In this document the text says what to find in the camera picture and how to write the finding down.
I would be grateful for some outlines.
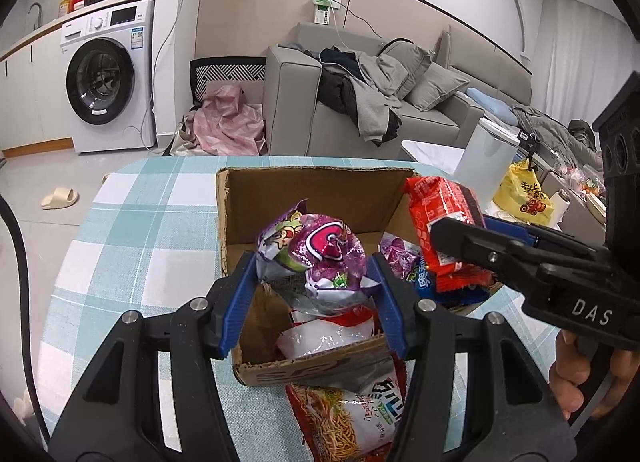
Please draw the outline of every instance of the cabinet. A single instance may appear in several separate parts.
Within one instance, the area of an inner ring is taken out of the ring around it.
[[[6,91],[6,67],[7,62],[5,59],[3,59],[2,61],[0,61],[0,150],[6,150],[8,148],[8,146],[4,145],[6,135],[4,134],[4,124],[2,124],[2,121],[4,121],[4,115],[6,113],[6,106],[8,103],[8,93]]]
[[[31,45],[26,45],[6,59],[2,145],[5,149],[42,142],[44,134],[34,98]]]
[[[68,121],[75,116],[66,96],[66,70],[60,52],[60,31],[38,38],[33,47],[33,85],[44,140],[69,137]]]
[[[69,137],[60,31],[41,36],[0,62],[0,147]]]

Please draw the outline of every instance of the kitchen counter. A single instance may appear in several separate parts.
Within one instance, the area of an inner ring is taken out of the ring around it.
[[[68,22],[69,20],[78,18],[79,16],[84,16],[85,14],[89,14],[90,12],[94,12],[96,10],[101,10],[107,7],[111,7],[112,5],[126,4],[133,1],[135,0],[103,0],[95,4],[91,4],[87,7],[83,7],[82,9],[75,10],[74,12],[70,12],[69,14],[62,16],[62,18],[57,18],[52,22],[49,22],[41,26],[40,28],[28,33],[26,36],[24,36],[24,38],[19,39],[14,44],[12,44],[9,48],[0,52],[0,61],[10,56],[18,49],[38,39],[40,36],[44,36],[49,32],[59,29],[60,27],[62,27],[64,23]]]

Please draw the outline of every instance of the human hand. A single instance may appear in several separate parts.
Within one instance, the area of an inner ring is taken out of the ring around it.
[[[556,337],[556,362],[549,369],[549,386],[562,408],[564,418],[569,419],[584,403],[584,395],[577,386],[583,384],[591,371],[589,360],[578,352],[577,335],[561,330]],[[640,352],[615,350],[611,356],[611,373],[615,380],[607,395],[591,416],[601,418],[613,410],[622,400],[640,366]]]

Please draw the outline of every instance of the blue gripper pad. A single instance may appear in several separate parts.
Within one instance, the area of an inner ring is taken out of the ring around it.
[[[521,242],[524,242],[528,246],[534,247],[536,245],[535,237],[531,236],[524,225],[516,224],[514,222],[507,222],[499,218],[490,217],[484,215],[484,224],[490,231],[501,233],[503,235],[516,238]]]
[[[227,283],[235,283],[236,289],[231,295],[222,320],[222,336],[218,350],[223,358],[226,358],[231,349],[238,344],[244,319],[254,298],[258,283],[255,253],[246,252],[242,256],[236,270],[228,277]]]
[[[411,283],[394,276],[379,252],[367,258],[367,277],[380,284],[373,299],[386,344],[398,357],[406,359],[416,340],[414,305],[418,296]]]

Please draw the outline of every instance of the light blue pillow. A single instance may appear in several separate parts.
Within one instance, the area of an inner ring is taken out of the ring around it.
[[[494,116],[500,119],[502,122],[506,124],[510,124],[511,126],[518,125],[518,118],[509,108],[509,105],[500,99],[493,98],[488,96],[487,94],[483,94],[477,88],[468,88],[466,89],[466,95],[472,98],[476,103],[478,103],[482,108],[491,112]]]

